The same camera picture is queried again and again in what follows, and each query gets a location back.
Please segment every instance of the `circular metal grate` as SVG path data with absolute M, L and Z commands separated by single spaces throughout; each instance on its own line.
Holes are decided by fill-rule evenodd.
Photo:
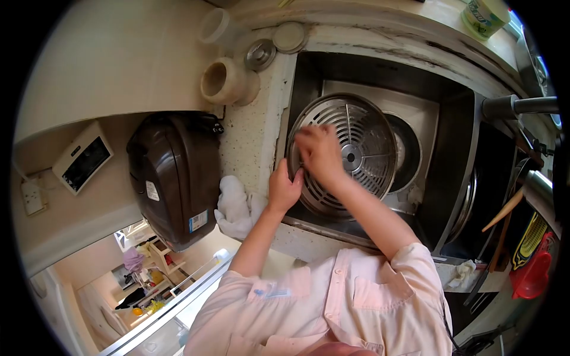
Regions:
M 344 170 L 369 192 L 382 199 L 396 171 L 396 139 L 388 121 L 374 104 L 353 94 L 318 98 L 303 110 L 289 136 L 289 172 L 303 164 L 294 135 L 303 126 L 329 124 L 336 134 Z M 305 171 L 301 202 L 313 213 L 335 221 L 352 220 L 344 206 Z

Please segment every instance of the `metal lid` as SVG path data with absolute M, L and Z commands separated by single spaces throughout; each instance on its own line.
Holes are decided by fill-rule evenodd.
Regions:
M 301 162 L 294 135 L 303 126 L 336 127 L 344 170 L 382 199 L 396 172 L 396 139 L 382 111 L 358 95 L 334 93 L 312 103 L 299 115 L 289 136 L 287 157 L 294 174 Z M 346 208 L 305 171 L 301 202 L 313 213 L 334 221 L 353 220 Z
M 247 69 L 262 71 L 267 68 L 275 58 L 275 45 L 267 38 L 258 39 L 251 44 L 243 57 Z

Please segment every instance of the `barcode sticker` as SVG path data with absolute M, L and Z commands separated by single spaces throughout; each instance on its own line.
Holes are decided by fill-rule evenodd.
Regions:
M 158 191 L 156 190 L 153 182 L 146 181 L 146 195 L 149 199 L 156 200 L 157 202 L 160 201 Z
M 188 219 L 190 233 L 198 230 L 208 222 L 208 210 L 204 210 L 193 218 Z

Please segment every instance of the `faucet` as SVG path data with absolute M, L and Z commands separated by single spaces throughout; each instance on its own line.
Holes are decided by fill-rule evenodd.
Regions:
M 483 115 L 488 120 L 498 118 L 518 120 L 521 114 L 558 114 L 558 98 L 556 96 L 531 97 L 519 99 L 517 95 L 508 95 L 495 99 L 483 100 Z

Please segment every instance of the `rag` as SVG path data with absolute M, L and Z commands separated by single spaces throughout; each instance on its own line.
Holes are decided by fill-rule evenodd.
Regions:
M 455 271 L 457 272 L 458 276 L 452 279 L 447 284 L 447 286 L 450 288 L 455 288 L 460 285 L 465 285 L 465 282 L 467 281 L 467 279 L 469 279 L 469 276 L 473 274 L 476 267 L 477 266 L 475 265 L 473 260 L 463 262 L 462 264 L 460 264 L 455 268 Z
M 242 182 L 234 175 L 220 180 L 218 208 L 214 216 L 225 235 L 243 240 L 259 219 L 267 199 L 258 193 L 246 194 Z

